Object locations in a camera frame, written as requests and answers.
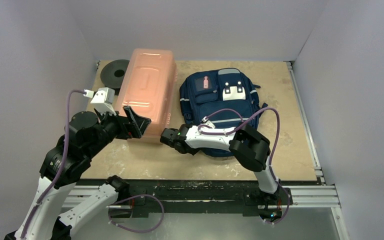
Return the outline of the pink pen toy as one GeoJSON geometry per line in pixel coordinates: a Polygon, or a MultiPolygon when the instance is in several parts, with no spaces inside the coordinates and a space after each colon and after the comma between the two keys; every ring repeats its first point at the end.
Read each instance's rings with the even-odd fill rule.
{"type": "Polygon", "coordinates": [[[204,89],[208,89],[209,88],[209,77],[208,76],[205,76],[203,78],[203,88],[204,89]]]}

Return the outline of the navy blue student backpack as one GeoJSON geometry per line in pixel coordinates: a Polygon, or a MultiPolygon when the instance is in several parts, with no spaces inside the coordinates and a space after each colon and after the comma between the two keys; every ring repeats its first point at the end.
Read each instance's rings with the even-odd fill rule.
{"type": "Polygon", "coordinates": [[[188,76],[179,88],[179,103],[184,122],[199,125],[202,118],[216,128],[237,127],[267,103],[260,103],[257,90],[260,85],[237,68],[222,68],[196,72],[188,76]],[[203,88],[203,79],[209,78],[209,88],[203,88]]]}

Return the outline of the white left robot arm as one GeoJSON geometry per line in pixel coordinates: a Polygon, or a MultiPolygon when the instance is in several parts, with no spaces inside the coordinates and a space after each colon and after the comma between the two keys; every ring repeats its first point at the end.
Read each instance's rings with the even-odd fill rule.
{"type": "Polygon", "coordinates": [[[88,207],[60,214],[65,199],[91,166],[93,157],[115,139],[140,139],[152,122],[137,115],[130,106],[123,107],[123,111],[126,116],[81,111],[69,119],[65,134],[44,158],[26,218],[18,230],[4,237],[6,240],[70,240],[85,218],[98,211],[98,205],[109,200],[118,205],[128,201],[128,183],[112,176],[104,183],[110,192],[99,193],[88,207]]]}

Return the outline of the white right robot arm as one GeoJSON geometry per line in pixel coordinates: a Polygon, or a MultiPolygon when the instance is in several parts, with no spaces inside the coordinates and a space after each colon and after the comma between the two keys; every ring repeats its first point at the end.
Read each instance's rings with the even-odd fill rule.
{"type": "Polygon", "coordinates": [[[276,146],[270,147],[270,140],[249,124],[229,128],[183,124],[179,129],[165,128],[160,142],[181,154],[195,155],[204,149],[229,152],[254,173],[264,202],[272,204],[280,198],[280,182],[272,168],[276,146]]]}

